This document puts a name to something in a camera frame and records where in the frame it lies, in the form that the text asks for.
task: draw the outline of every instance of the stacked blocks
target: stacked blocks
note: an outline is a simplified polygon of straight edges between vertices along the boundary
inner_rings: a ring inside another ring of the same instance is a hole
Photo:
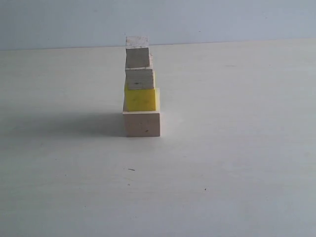
[[[127,137],[160,136],[160,99],[147,37],[126,37],[123,116]]]

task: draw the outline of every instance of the white wall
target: white wall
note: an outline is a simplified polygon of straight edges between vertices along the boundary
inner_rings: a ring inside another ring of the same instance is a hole
[[[0,50],[316,37],[316,0],[0,0]]]

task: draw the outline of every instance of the yellow block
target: yellow block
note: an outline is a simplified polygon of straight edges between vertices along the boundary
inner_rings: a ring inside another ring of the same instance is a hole
[[[125,101],[128,111],[155,111],[156,89],[129,90],[125,84]]]

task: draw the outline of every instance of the table surface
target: table surface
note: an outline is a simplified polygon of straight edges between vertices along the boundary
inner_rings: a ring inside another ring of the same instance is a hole
[[[316,39],[150,50],[159,138],[124,47],[0,51],[0,236],[316,236]]]

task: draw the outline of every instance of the top block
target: top block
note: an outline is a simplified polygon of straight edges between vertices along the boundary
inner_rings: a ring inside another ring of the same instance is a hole
[[[126,37],[126,67],[149,67],[148,38],[144,36]]]

